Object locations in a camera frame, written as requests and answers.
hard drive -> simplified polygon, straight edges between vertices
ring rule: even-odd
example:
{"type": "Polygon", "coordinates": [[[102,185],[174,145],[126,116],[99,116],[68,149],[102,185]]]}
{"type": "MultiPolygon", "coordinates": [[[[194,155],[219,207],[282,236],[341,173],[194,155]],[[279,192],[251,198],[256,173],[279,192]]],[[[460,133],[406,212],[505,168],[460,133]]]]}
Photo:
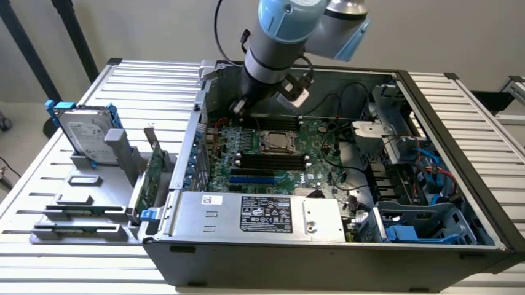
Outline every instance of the hard drive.
{"type": "Polygon", "coordinates": [[[116,107],[76,106],[75,103],[60,102],[52,110],[56,116],[53,120],[59,123],[76,154],[87,156],[96,164],[118,165],[114,151],[104,143],[110,129],[122,128],[116,107]]]}

printed label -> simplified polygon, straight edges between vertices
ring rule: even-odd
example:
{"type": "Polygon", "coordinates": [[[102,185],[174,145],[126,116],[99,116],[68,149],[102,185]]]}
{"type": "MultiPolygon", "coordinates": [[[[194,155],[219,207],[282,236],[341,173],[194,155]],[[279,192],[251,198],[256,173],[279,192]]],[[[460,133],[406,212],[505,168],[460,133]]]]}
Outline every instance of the printed label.
{"type": "Polygon", "coordinates": [[[95,123],[68,122],[67,126],[75,136],[85,156],[99,163],[116,163],[114,150],[104,143],[107,130],[95,123]]]}
{"type": "Polygon", "coordinates": [[[243,232],[293,233],[290,198],[243,196],[240,230],[243,232]]]}

motherboard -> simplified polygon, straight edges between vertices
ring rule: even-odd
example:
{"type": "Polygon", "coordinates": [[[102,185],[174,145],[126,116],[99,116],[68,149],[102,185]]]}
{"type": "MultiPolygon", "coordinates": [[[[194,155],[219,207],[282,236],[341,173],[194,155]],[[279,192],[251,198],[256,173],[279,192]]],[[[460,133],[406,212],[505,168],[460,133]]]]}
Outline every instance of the motherboard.
{"type": "Polygon", "coordinates": [[[345,180],[343,169],[325,161],[341,164],[339,140],[327,136],[333,128],[333,121],[319,119],[219,119],[206,137],[208,190],[302,196],[321,191],[343,202],[347,196],[334,186],[345,180]]]}

robotic arm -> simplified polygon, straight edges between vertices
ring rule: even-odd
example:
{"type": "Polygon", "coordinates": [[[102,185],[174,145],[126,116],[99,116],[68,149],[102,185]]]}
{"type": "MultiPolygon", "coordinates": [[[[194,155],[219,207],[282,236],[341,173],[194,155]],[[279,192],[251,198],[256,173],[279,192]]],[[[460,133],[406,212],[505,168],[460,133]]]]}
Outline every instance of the robotic arm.
{"type": "Polygon", "coordinates": [[[259,0],[258,23],[250,35],[242,68],[242,95],[230,110],[244,116],[259,100],[297,109],[309,97],[311,71],[289,74],[305,52],[350,61],[369,28],[365,0],[259,0]]]}

black ram slot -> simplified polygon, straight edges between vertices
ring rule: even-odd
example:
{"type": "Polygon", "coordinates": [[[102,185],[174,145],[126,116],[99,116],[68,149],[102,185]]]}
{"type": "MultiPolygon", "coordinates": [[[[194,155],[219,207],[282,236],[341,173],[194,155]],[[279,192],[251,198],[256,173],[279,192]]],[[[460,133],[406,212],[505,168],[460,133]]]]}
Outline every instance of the black ram slot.
{"type": "Polygon", "coordinates": [[[269,119],[252,117],[244,118],[242,126],[248,129],[299,131],[299,121],[297,119],[269,119]]]}
{"type": "Polygon", "coordinates": [[[306,170],[305,155],[242,155],[242,169],[306,170]]]}
{"type": "Polygon", "coordinates": [[[231,175],[247,175],[247,176],[275,176],[271,170],[262,169],[230,169],[231,175]]]}

